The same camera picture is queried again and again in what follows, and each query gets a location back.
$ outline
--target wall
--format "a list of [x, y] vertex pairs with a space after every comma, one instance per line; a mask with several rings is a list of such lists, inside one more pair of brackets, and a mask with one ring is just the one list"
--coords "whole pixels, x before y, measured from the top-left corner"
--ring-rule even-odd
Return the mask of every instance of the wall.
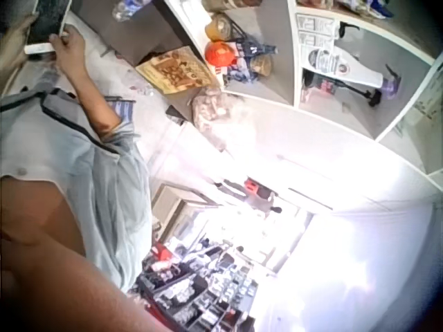
[[395, 210], [440, 193], [403, 159], [363, 136], [284, 107], [247, 104], [255, 146], [230, 153], [282, 197], [292, 187], [338, 211]]
[[[431, 205], [423, 205], [398, 212], [314, 216], [278, 277], [260, 283], [251, 312], [257, 318], [255, 330], [364, 332], [377, 325], [376, 331], [407, 331], [402, 327], [420, 314], [438, 280], [428, 273], [438, 277], [435, 271], [441, 271], [431, 264], [438, 265], [438, 239], [427, 262], [416, 265], [427, 236], [438, 228], [429, 227], [435, 226], [432, 211]], [[391, 304], [414, 273], [422, 287], [405, 293], [405, 306], [393, 312]], [[387, 312], [397, 319], [377, 324]]]

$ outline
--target man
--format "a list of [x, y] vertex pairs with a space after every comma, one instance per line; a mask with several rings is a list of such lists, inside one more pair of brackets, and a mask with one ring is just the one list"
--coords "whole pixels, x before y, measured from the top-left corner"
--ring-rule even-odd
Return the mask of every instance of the man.
[[[1, 39], [0, 89], [26, 60], [26, 32], [36, 19]], [[151, 246], [148, 173], [133, 125], [88, 75], [83, 37], [73, 26], [66, 31], [50, 43], [78, 101], [47, 84], [1, 101], [1, 220], [37, 225], [126, 291]]]
[[264, 213], [267, 218], [271, 212], [282, 213], [281, 207], [273, 206], [275, 194], [269, 188], [257, 183], [257, 193], [247, 190], [243, 185], [224, 180], [223, 183], [215, 183], [217, 189], [227, 195], [249, 204], [254, 210]]

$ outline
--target plastic bag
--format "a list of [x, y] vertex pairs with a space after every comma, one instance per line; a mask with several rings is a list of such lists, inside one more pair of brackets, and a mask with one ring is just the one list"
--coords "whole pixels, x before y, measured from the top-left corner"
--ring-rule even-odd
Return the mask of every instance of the plastic bag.
[[242, 98], [219, 89], [202, 89], [192, 101], [195, 127], [219, 150], [255, 144], [255, 130]]

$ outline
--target person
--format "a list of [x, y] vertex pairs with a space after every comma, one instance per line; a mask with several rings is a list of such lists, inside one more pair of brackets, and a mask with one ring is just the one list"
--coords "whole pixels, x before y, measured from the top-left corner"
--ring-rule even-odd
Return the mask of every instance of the person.
[[[27, 16], [1, 39], [1, 89], [26, 61], [26, 31], [36, 19]], [[47, 82], [1, 100], [0, 217], [38, 225], [127, 291], [151, 247], [148, 172], [133, 124], [89, 77], [83, 37], [65, 30], [68, 37], [51, 35], [50, 43], [78, 100]]]
[[25, 218], [2, 221], [3, 272], [19, 292], [2, 289], [2, 331], [170, 332], [90, 261]]
[[219, 191], [249, 204], [254, 210], [263, 212], [265, 218], [268, 218], [271, 212], [282, 213], [281, 207], [273, 206], [275, 193], [263, 185], [258, 184], [257, 194], [250, 192], [243, 185], [229, 180], [215, 183], [215, 186]]

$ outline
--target finger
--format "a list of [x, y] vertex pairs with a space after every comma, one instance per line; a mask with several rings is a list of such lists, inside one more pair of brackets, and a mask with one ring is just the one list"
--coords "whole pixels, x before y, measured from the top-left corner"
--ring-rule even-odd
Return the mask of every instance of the finger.
[[26, 15], [17, 25], [17, 29], [20, 31], [25, 32], [28, 30], [30, 25], [35, 22], [35, 20], [38, 18], [39, 14], [36, 12], [35, 14], [29, 14]]
[[60, 39], [60, 37], [58, 37], [56, 34], [52, 34], [51, 36], [49, 36], [49, 42], [53, 46], [56, 53], [63, 50], [64, 47], [63, 42]]
[[69, 36], [80, 35], [80, 32], [78, 31], [78, 29], [75, 26], [73, 26], [72, 24], [66, 24], [64, 26], [64, 30], [69, 34]]

